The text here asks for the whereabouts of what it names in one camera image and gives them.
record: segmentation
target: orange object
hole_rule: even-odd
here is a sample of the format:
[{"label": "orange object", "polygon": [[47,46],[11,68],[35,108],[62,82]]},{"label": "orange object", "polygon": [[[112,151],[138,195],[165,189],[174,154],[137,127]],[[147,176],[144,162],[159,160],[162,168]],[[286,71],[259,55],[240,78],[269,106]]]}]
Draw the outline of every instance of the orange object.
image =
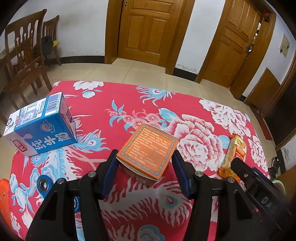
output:
[{"label": "orange object", "polygon": [[5,178],[0,180],[0,211],[7,224],[12,228],[8,203],[9,181]]},{"label": "orange object", "polygon": [[178,139],[154,126],[141,124],[117,154],[125,171],[147,185],[158,181],[173,152]]},{"label": "orange object", "polygon": [[243,162],[246,161],[247,145],[243,139],[236,134],[232,134],[232,139],[230,141],[226,156],[222,167],[219,170],[219,175],[223,178],[233,177],[237,182],[240,178],[231,170],[231,162],[234,158],[239,158]]}]

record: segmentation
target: tile floor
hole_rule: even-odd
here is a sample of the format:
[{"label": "tile floor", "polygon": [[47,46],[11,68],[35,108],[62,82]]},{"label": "tile floor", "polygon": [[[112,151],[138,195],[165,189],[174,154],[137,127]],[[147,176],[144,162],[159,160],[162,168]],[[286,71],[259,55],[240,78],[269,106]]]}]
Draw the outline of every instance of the tile floor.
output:
[{"label": "tile floor", "polygon": [[[231,92],[213,82],[202,80],[200,84],[185,80],[176,76],[165,74],[165,69],[152,64],[117,59],[113,64],[63,64],[62,66],[51,66],[48,68],[47,75],[53,84],[60,80],[93,80],[104,82],[126,83],[134,85],[142,85],[152,88],[167,89],[169,91],[188,94],[200,98],[205,98],[217,103],[230,106],[234,109],[246,113],[259,136],[264,154],[266,156],[268,167],[271,165],[271,158],[276,156],[275,144],[273,141],[265,139],[260,125],[252,113],[251,109],[236,100]],[[38,96],[35,96],[31,88],[27,88],[24,92],[29,103],[45,97],[48,89],[45,85],[38,90]],[[15,97],[19,107],[24,103],[19,96]],[[7,99],[3,99],[0,105],[0,111],[8,118],[9,114],[15,109]],[[4,131],[4,124],[0,121],[0,132]],[[5,138],[0,138],[0,179],[10,176],[11,161],[15,153],[15,148],[8,143]]]}]

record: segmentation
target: nutrition label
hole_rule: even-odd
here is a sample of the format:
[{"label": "nutrition label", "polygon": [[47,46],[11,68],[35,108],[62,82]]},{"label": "nutrition label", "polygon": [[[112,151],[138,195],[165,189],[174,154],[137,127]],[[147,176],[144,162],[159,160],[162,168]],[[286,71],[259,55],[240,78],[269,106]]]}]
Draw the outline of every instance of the nutrition label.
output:
[{"label": "nutrition label", "polygon": [[165,161],[173,141],[152,129],[142,128],[135,136],[124,155],[157,172]]},{"label": "nutrition label", "polygon": [[20,110],[20,119],[16,125],[19,127],[29,121],[35,120],[42,116],[46,98],[34,102]]}]

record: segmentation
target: yellow cushion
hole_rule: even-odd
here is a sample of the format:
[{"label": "yellow cushion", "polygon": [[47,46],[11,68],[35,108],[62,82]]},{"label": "yellow cushion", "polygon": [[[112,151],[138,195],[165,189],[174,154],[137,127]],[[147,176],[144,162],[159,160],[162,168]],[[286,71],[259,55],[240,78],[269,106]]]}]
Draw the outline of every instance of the yellow cushion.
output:
[{"label": "yellow cushion", "polygon": [[59,44],[60,44],[60,41],[54,40],[53,43],[52,43],[52,47],[55,47],[55,46],[57,46]]}]

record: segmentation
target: door handle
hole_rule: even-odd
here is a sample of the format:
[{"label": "door handle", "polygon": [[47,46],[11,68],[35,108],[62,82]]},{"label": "door handle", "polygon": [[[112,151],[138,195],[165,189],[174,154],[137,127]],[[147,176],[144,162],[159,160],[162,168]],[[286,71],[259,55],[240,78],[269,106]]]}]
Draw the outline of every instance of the door handle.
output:
[{"label": "door handle", "polygon": [[246,53],[249,53],[250,50],[252,50],[252,45],[249,44],[249,45],[247,45]]}]

